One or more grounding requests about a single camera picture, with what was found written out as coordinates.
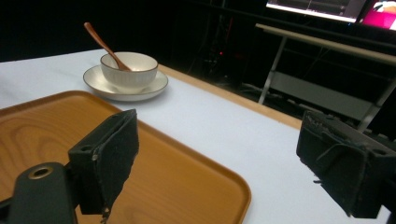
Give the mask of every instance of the desk leg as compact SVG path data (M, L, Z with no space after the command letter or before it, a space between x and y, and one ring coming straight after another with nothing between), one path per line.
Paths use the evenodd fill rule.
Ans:
M285 48L285 44L286 44L287 40L288 40L287 37L285 37L285 36L282 37L282 41L280 42L279 49L277 50L273 65L271 67L271 71L268 73L267 79L265 79L264 87L262 88L262 95L260 96L260 99L259 99L259 104L261 104L261 105L262 105L262 103L264 103L265 95L267 94L268 90L270 89L272 78L276 73L276 67L277 67L277 64L279 63L280 56L282 55L282 51L283 51L283 48Z
M370 123L373 120L373 118L375 117L375 115L379 112L382 105L385 103L385 101L388 99L388 97L392 94L392 92L395 90L395 88L396 88L396 78L393 79L392 83L389 84L387 89L382 93L381 97L367 111L366 115L361 120L361 123L358 126L359 132L362 133L362 132L364 132L364 130L367 129L367 127L370 125Z

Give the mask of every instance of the screen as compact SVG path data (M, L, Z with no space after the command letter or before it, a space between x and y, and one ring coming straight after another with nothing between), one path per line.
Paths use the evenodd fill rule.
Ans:
M355 22L365 0L269 0L267 7L337 21Z
M362 24L396 30L396 2L374 1L362 17Z

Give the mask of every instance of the spoon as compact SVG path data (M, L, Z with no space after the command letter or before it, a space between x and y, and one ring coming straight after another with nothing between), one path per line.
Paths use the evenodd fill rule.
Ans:
M90 22L85 22L84 23L85 29L90 33L92 38L98 43L102 48L104 48L108 54L113 57L113 59L116 61L117 65L119 66L119 69L122 71L131 71L131 69L123 63L119 57L111 50L111 48L108 47L108 45L105 43L105 41L102 40L102 38L96 33L96 31L93 29L92 25Z

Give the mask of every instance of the bowl rim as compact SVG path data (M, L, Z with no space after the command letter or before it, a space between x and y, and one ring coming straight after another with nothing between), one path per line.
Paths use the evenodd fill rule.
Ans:
M153 70L158 69L158 61L155 60L153 57L148 56L147 54L139 53L139 52L132 52L132 51L117 51L117 52L114 52L114 53L115 53L115 54L117 54L117 53L132 53L132 54L139 54L139 55L143 55L143 56L149 57L150 59L154 60L155 66L154 66L153 68L148 69L148 70L143 70L143 71L131 71L131 72L133 72L134 74L136 74L136 73L147 73L147 72L149 72L149 71L153 71ZM106 68L108 68L108 69L110 69L110 70L115 70L115 71L122 72L122 73L131 73L130 71L123 71L123 70L120 70L120 69L118 69L118 68L114 68L114 67L108 66L107 64L103 63L103 58L105 58L107 55L109 55L109 56L111 57L111 55L110 55L109 53L107 53L107 54L105 54L105 55L102 55L102 57L100 58L100 64L101 64L102 66L105 66Z

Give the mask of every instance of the tray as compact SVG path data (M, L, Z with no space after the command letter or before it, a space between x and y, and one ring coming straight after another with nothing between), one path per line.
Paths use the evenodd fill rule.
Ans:
M68 163L67 151L117 112L84 91L0 110L0 201L27 168ZM140 151L108 223L242 223L251 199L243 178L142 121L138 130ZM76 212L78 223L101 220Z

